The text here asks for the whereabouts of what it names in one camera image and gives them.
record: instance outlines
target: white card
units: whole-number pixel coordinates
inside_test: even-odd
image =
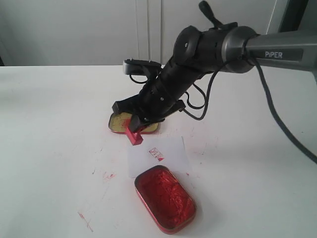
[[[190,172],[182,137],[145,138],[141,145],[128,146],[129,176],[135,178],[155,165],[172,172]]]

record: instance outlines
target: white wall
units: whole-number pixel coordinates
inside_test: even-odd
[[[165,63],[183,28],[211,27],[199,2],[0,0],[0,56],[6,65],[122,64],[127,58]],[[208,2],[222,22],[237,21],[265,34],[270,22],[279,24],[273,16],[283,13],[287,0]]]

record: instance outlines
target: cabinet door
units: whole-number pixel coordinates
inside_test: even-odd
[[[113,65],[127,58],[147,60],[146,2],[0,0],[0,42],[11,65]]]

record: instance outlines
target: red tin lid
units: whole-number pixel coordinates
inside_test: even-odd
[[[167,167],[152,167],[138,175],[134,184],[145,207],[163,232],[176,233],[194,219],[194,200]]]

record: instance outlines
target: robotic arm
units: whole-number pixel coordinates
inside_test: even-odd
[[[222,24],[206,1],[200,2],[199,8],[214,27],[204,32],[193,26],[182,30],[164,68],[152,61],[124,61],[125,74],[148,78],[138,95],[116,101],[112,106],[114,114],[132,114],[126,134],[133,145],[142,142],[140,133],[145,127],[183,111],[185,104],[179,98],[206,74],[245,73],[257,63],[305,71],[317,67],[316,33],[297,31],[261,36],[236,22]]]

